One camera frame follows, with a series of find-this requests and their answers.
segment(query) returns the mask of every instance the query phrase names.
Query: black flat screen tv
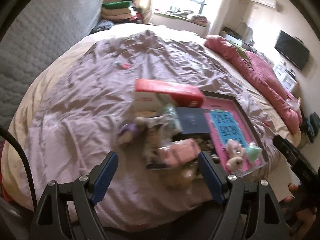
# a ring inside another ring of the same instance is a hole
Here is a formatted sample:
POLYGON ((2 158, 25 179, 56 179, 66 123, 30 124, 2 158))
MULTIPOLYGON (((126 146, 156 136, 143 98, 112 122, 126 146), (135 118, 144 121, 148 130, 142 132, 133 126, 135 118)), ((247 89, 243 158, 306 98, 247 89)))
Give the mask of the black flat screen tv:
POLYGON ((286 57, 298 69, 302 69, 308 61, 310 51, 302 42, 281 31, 275 49, 286 57))

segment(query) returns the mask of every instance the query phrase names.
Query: white cabinet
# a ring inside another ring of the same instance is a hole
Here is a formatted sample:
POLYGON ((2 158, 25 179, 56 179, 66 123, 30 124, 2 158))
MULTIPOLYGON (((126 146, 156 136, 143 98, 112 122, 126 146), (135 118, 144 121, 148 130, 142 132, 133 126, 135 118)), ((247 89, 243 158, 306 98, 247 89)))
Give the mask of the white cabinet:
POLYGON ((279 65, 274 66, 273 71, 285 89, 287 89, 291 93, 294 93, 296 91, 299 84, 292 76, 289 75, 287 71, 285 71, 279 65))

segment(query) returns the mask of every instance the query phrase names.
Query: bed sheet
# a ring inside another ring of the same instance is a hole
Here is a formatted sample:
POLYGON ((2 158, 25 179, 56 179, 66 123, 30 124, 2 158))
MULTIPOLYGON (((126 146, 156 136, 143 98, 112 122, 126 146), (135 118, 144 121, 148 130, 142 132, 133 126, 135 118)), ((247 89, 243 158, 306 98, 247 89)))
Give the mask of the bed sheet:
MULTIPOLYGON (((136 24, 116 25, 111 30, 99 32, 85 37, 82 41, 74 45, 64 55, 59 57, 53 64, 51 64, 28 89, 25 94, 18 111, 16 112, 9 131, 18 139, 22 147, 25 147, 25 140, 28 133, 28 128, 33 120, 36 111, 43 99, 44 94, 51 90, 58 80, 79 60, 79 58, 97 41, 103 39, 110 39, 113 37, 127 37, 131 34, 139 33, 150 29, 157 35, 164 39, 194 41, 198 44, 203 44, 204 39, 194 35, 193 33, 184 31, 175 31, 167 29, 164 26, 148 26, 136 24)), ((293 137, 279 115, 267 100, 253 88, 228 62, 223 60, 217 54, 205 48, 207 54, 213 59, 223 65, 228 72, 234 76, 238 83, 243 86, 253 96, 256 103, 265 111, 271 118, 276 131, 284 138, 290 140, 294 145, 300 142, 300 136, 293 137)), ((274 154, 274 158, 270 160, 270 171, 274 169, 279 161, 279 155, 274 154)), ((3 183, 6 191, 15 201, 25 206, 25 196, 21 194, 18 184, 20 183, 20 169, 22 163, 18 154, 7 143, 4 146, 2 154, 2 175, 3 183)))

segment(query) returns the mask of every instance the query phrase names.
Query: silver bolt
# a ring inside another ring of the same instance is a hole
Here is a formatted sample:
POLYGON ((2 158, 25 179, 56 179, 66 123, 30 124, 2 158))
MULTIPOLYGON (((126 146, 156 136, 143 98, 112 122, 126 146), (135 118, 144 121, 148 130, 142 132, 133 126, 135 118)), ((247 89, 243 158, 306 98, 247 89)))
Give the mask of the silver bolt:
POLYGON ((54 180, 50 180, 49 182, 48 182, 48 186, 53 186, 54 184, 56 184, 56 182, 54 181, 54 180))
POLYGON ((88 179, 88 176, 87 175, 81 175, 79 177, 79 181, 86 181, 88 179))
POLYGON ((236 179, 237 179, 237 176, 236 176, 236 175, 231 174, 231 175, 229 175, 229 176, 228 176, 228 179, 229 179, 229 180, 231 180, 231 181, 234 181, 234 180, 236 180, 236 179))
POLYGON ((261 185, 263 185, 263 186, 268 186, 268 184, 269 184, 265 179, 262 179, 262 180, 260 181, 260 183, 261 183, 261 185))

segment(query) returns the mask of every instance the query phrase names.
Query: pink blanket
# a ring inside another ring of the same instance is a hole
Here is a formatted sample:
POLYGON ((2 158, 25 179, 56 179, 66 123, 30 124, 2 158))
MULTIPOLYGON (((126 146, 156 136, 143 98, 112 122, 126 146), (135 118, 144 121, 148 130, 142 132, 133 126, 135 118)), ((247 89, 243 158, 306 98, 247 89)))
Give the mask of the pink blanket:
POLYGON ((281 85, 270 65, 258 55, 246 51, 252 67, 239 55, 235 46, 221 36, 207 36, 204 45, 230 62, 274 107, 292 135, 298 132, 302 122, 301 112, 294 111, 286 103, 294 96, 281 85))

